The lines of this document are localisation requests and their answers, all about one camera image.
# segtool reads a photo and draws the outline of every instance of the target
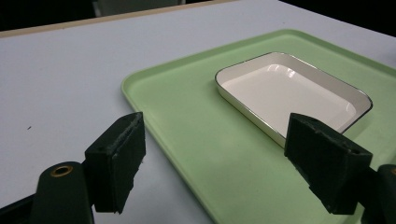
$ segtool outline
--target white dish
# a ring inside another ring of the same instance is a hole
[[[373,107],[364,92],[280,52],[223,68],[216,82],[221,96],[282,147],[291,112],[343,133]]]

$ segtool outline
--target white table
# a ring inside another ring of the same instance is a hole
[[[275,0],[222,1],[0,33],[0,207],[132,113],[121,81],[141,69],[292,28],[396,67],[396,38]],[[147,156],[121,215],[96,223],[212,223],[147,133]]]

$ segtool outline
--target green tray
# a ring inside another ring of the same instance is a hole
[[[280,30],[133,73],[122,91],[217,223],[355,223],[328,214],[284,150],[217,90],[224,67],[272,51],[306,61],[364,91],[373,109],[345,136],[395,162],[396,70],[296,30]]]

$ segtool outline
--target table surface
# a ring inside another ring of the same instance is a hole
[[[215,1],[0,33],[0,207],[133,110],[128,75],[280,29],[297,29],[396,68],[396,38],[275,0]],[[147,133],[124,212],[96,223],[213,223]]]

